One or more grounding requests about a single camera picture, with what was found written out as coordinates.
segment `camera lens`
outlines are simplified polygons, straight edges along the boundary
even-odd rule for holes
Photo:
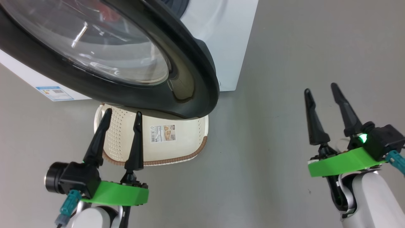
[[[59,180],[67,166],[67,163],[55,162],[49,167],[47,175],[45,176],[45,188],[49,192],[65,194],[62,187],[59,185]]]

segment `energy label sticker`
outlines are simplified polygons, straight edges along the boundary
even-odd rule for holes
[[[59,86],[42,86],[36,87],[37,90],[41,91],[45,96],[47,96],[52,101],[69,101],[74,100],[73,97],[69,96],[65,91],[63,91]]]

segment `green 3d-printed bracket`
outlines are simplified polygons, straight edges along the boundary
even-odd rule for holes
[[[149,189],[102,181],[91,199],[84,202],[102,205],[138,206],[148,202]]]
[[[308,169],[311,177],[334,176],[363,170],[384,162],[385,161],[375,161],[364,148],[360,147],[308,164]]]

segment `door glass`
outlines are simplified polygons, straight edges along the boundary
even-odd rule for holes
[[[170,63],[157,46],[99,0],[3,0],[24,29],[79,66],[122,82],[156,85]]]

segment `teal cable connector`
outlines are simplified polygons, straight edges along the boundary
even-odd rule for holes
[[[385,157],[385,160],[405,175],[405,158],[403,158],[397,151],[390,151],[387,154],[387,157]]]
[[[66,197],[65,202],[62,204],[59,212],[60,215],[55,220],[57,226],[66,227],[69,223],[70,216],[77,207],[81,200],[81,194],[77,190],[70,190],[68,197]]]

